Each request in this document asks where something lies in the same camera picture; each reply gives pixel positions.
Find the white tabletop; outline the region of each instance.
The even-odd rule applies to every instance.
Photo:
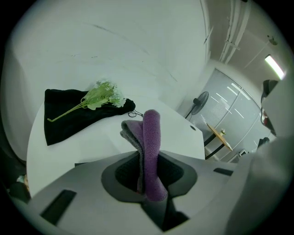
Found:
[[[144,113],[155,109],[160,113],[161,148],[177,154],[205,159],[202,132],[176,111],[157,99],[128,96],[136,110]],[[44,134],[44,103],[35,118],[27,152],[27,175],[31,196],[74,168],[75,163],[90,162],[136,150],[120,136],[121,122],[128,114],[108,117],[81,130],[68,139],[47,146]]]

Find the white wall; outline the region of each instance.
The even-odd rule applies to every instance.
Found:
[[[259,105],[260,104],[260,98],[262,94],[261,87],[257,87],[250,78],[246,77],[244,74],[236,70],[230,65],[226,65],[224,63],[221,63],[219,61],[210,59],[206,66],[204,67],[203,71],[201,72],[200,76],[195,79],[194,85],[191,86],[188,93],[186,94],[184,101],[181,103],[179,108],[177,109],[177,112],[181,114],[182,116],[186,116],[192,107],[193,99],[198,97],[201,94],[201,91],[205,87],[206,83],[208,82],[210,76],[212,75],[213,71],[215,69],[218,69],[222,73],[224,73],[226,76],[234,80],[237,84],[239,84],[245,91],[248,92],[248,94],[251,95],[253,100]]]
[[[26,159],[46,89],[86,90],[106,77],[176,109],[203,69],[205,38],[199,0],[37,2],[6,47],[1,114],[13,150]]]

